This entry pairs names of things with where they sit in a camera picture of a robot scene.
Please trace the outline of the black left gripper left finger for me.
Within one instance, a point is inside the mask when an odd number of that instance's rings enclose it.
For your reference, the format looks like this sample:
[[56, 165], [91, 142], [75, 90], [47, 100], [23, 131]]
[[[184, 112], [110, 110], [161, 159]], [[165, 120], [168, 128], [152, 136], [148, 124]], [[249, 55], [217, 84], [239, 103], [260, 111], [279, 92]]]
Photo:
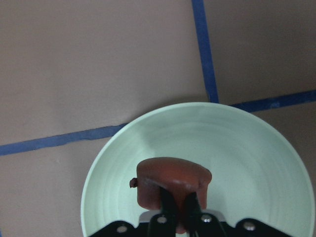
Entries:
[[175, 237], [177, 206], [172, 194], [160, 187], [160, 212], [152, 216], [148, 224], [148, 237]]

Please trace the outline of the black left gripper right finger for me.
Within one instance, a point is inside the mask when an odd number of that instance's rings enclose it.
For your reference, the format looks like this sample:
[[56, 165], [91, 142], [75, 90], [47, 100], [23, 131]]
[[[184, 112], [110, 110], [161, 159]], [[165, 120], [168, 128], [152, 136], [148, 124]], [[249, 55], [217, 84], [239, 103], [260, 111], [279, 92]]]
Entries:
[[189, 237], [226, 237], [223, 215], [214, 210], [202, 210], [196, 193], [185, 198], [185, 227]]

